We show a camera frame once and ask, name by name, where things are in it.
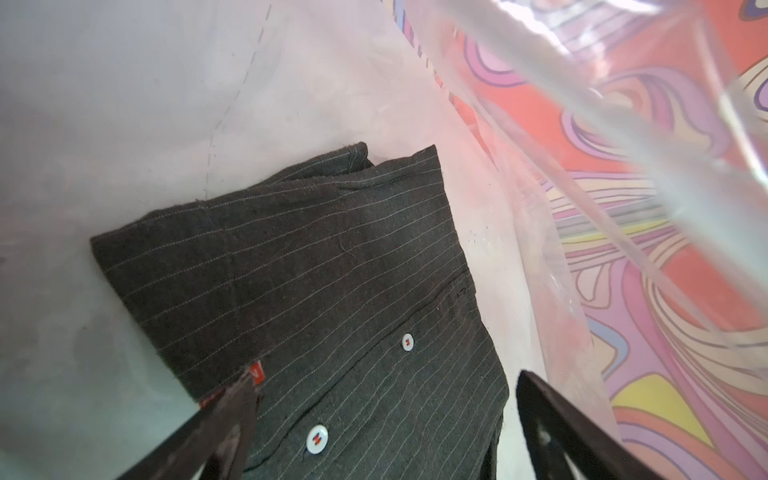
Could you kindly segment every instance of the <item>folded shirt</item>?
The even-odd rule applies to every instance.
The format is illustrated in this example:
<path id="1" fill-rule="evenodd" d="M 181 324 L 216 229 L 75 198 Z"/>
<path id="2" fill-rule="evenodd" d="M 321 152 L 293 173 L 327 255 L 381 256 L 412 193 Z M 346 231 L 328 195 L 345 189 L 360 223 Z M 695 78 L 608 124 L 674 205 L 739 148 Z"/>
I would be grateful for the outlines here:
<path id="1" fill-rule="evenodd" d="M 197 401 L 258 362 L 245 478 L 495 477 L 508 387 L 434 146 L 355 144 L 91 247 Z"/>

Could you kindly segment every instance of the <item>plastic bag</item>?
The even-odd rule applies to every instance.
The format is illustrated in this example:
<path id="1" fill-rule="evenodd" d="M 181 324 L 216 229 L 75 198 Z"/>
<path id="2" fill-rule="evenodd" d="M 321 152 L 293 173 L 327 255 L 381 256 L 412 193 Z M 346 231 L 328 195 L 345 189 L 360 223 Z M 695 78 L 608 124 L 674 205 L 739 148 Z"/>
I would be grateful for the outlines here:
<path id="1" fill-rule="evenodd" d="M 437 145 L 509 381 L 551 371 L 535 322 L 550 300 L 578 339 L 554 386 L 581 379 L 577 404 L 615 429 L 597 370 L 581 371 L 588 331 L 551 218 L 532 213 L 545 206 L 538 184 L 513 165 L 515 187 L 504 185 L 378 2 L 36 0 L 3 11 L 7 476 L 114 477 L 196 409 L 101 277 L 90 236 L 357 141 L 375 163 Z M 524 268 L 521 256 L 535 258 Z M 500 475 L 531 475 L 514 396 L 505 419 Z"/>
<path id="2" fill-rule="evenodd" d="M 740 475 L 727 459 L 763 478 L 765 11 L 701 3 L 743 22 L 730 28 L 736 48 L 689 2 L 409 0 L 405 11 L 486 150 L 506 145 L 497 164 L 524 156 L 546 179 L 593 335 L 615 351 L 602 366 L 622 438 L 665 472 L 698 477 L 680 467 L 698 461 Z M 757 62 L 744 61 L 757 45 Z M 577 230 L 579 217 L 597 229 Z M 561 352 L 547 350 L 546 323 L 549 365 Z"/>

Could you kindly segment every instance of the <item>white button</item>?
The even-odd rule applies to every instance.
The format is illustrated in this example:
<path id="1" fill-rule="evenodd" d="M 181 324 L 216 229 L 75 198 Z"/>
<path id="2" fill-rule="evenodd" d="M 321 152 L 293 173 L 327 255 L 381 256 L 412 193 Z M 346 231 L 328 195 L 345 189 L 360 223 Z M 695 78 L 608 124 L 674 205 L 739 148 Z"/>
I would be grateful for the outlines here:
<path id="1" fill-rule="evenodd" d="M 322 452 L 328 444 L 328 429 L 322 425 L 315 425 L 306 436 L 306 449 L 312 455 Z"/>
<path id="2" fill-rule="evenodd" d="M 410 333 L 406 333 L 402 336 L 402 349 L 406 352 L 413 350 L 413 337 Z"/>

